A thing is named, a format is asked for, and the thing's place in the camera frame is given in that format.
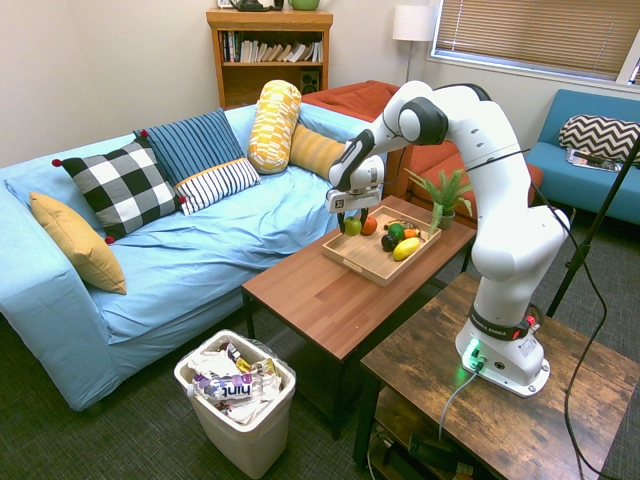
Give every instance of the plant pot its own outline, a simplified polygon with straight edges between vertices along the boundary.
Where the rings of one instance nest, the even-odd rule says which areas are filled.
[[[453,225],[453,219],[456,218],[456,212],[451,212],[448,215],[442,215],[438,228],[440,230],[449,230]]]

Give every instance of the white trash can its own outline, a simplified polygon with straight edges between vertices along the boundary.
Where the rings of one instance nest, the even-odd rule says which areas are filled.
[[[250,340],[231,330],[220,330],[194,352],[217,351],[223,343],[232,342],[249,364],[269,355]],[[174,369],[174,375],[185,393],[195,371],[187,366],[193,352]],[[282,378],[278,397],[248,425],[241,425],[222,414],[201,396],[189,397],[209,440],[249,477],[258,479],[274,464],[287,445],[289,407],[295,392],[296,377],[290,367],[278,358],[273,363]]]

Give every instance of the table leg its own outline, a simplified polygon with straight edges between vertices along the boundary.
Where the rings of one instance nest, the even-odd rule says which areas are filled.
[[[367,465],[367,450],[369,449],[369,437],[373,426],[376,405],[378,404],[378,394],[380,393],[380,380],[365,373],[360,397],[360,408],[358,410],[358,429],[356,430],[356,441],[353,447],[353,459],[359,468]]]
[[[251,339],[256,338],[256,332],[253,326],[253,309],[251,306],[251,295],[244,288],[240,288],[242,292],[242,304],[244,308],[245,320],[247,321],[247,336]]]
[[[466,248],[466,252],[464,254],[464,260],[462,261],[462,268],[460,269],[460,273],[464,273],[467,271],[467,267],[469,266],[469,260],[471,260],[471,251],[473,250],[473,240],[471,240]]]
[[[344,383],[344,371],[346,365],[340,363],[338,366],[338,380],[335,382],[335,389],[333,391],[333,415],[331,419],[331,437],[334,440],[340,438],[342,431],[342,396],[343,396],[343,383]]]

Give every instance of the blue striped pillow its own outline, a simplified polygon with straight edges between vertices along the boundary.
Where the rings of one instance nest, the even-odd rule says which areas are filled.
[[[167,172],[171,185],[216,165],[244,157],[224,110],[187,118],[144,130],[158,163]]]

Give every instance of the yellow pillow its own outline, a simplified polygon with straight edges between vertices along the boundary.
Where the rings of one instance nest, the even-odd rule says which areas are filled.
[[[31,212],[85,282],[127,294],[124,273],[104,239],[87,221],[55,198],[31,192]]]
[[[306,168],[329,180],[329,169],[344,153],[344,143],[320,135],[298,124],[291,139],[289,163]]]
[[[257,108],[247,158],[259,173],[282,172],[300,116],[300,92],[284,80],[272,80],[262,88]]]

